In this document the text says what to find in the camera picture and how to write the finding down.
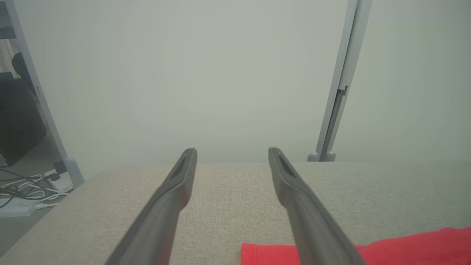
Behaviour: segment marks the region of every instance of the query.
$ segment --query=gray metal post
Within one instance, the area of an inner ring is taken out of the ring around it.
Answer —
[[[334,161],[333,142],[337,135],[353,74],[357,67],[363,37],[370,16],[373,0],[350,0],[340,41],[339,55],[333,72],[324,119],[317,141],[316,151],[309,154],[308,161]]]
[[[21,23],[16,12],[15,3],[13,2],[13,0],[5,0],[5,4],[7,5],[8,14],[10,15],[11,23],[13,25],[13,29],[15,30],[16,38],[18,39],[18,43],[20,44],[20,50],[23,54],[23,58],[26,63],[26,68],[28,68],[28,73],[31,77],[34,89],[36,90],[36,94],[38,95],[40,106],[48,122],[50,133],[52,135],[52,138],[54,139],[54,142],[57,145],[57,149],[59,150],[62,160],[64,161],[65,167],[67,168],[70,178],[72,179],[73,186],[74,188],[77,188],[78,186],[83,184],[83,176],[79,170],[79,166],[77,165],[75,159],[67,156],[64,145],[62,144],[62,141],[59,136],[59,131],[57,130],[56,125],[54,124],[54,119],[52,118],[51,111],[49,110],[46,97],[44,96],[44,92],[41,89],[38,74],[36,73],[36,69],[34,69],[34,63],[32,61],[31,54],[28,50],[26,38],[24,37],[24,33],[21,28]]]

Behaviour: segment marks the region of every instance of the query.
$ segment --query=beige textured tablecloth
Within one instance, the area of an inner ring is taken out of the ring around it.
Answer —
[[[471,225],[467,163],[293,165],[357,245]],[[171,167],[121,167],[93,177],[41,219],[0,263],[104,263]],[[198,164],[171,262],[238,264],[242,242],[293,244],[268,164]]]

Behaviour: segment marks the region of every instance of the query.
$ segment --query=gray floor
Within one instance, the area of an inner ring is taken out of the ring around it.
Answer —
[[[44,174],[45,172],[54,169],[53,163],[60,159],[61,157],[57,151],[56,145],[52,140],[50,133],[48,133],[48,135],[46,135],[38,145],[18,160],[18,162],[13,166],[5,167],[4,169],[23,176]],[[5,172],[0,172],[0,179],[11,177],[11,175]],[[0,257],[2,257],[50,210],[51,208],[39,209],[34,211],[31,216],[25,217],[0,218]]]

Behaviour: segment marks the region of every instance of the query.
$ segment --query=gray fabric surface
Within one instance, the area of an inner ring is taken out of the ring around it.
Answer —
[[[471,225],[469,164],[294,166],[354,244]],[[104,263],[171,167],[122,167],[92,178],[0,263]],[[198,165],[172,263],[237,264],[243,242],[293,244],[268,164]]]

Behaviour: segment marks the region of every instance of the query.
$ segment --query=red cloth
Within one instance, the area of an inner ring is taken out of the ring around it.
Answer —
[[[358,246],[368,265],[471,265],[471,227],[381,240]],[[298,265],[295,246],[242,244],[242,265]]]

